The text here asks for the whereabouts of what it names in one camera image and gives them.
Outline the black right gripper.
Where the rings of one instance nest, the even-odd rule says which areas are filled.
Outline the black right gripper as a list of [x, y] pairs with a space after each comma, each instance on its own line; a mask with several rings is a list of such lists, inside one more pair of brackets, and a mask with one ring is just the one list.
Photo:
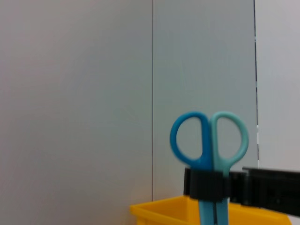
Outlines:
[[264, 208], [292, 216], [300, 214], [300, 173], [244, 167], [243, 172], [189, 171], [189, 197], [219, 203]]

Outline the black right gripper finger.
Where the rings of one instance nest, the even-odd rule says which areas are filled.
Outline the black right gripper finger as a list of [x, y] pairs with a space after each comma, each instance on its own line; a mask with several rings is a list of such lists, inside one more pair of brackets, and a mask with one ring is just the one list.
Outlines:
[[190, 168], [185, 168], [184, 171], [184, 195], [190, 195]]

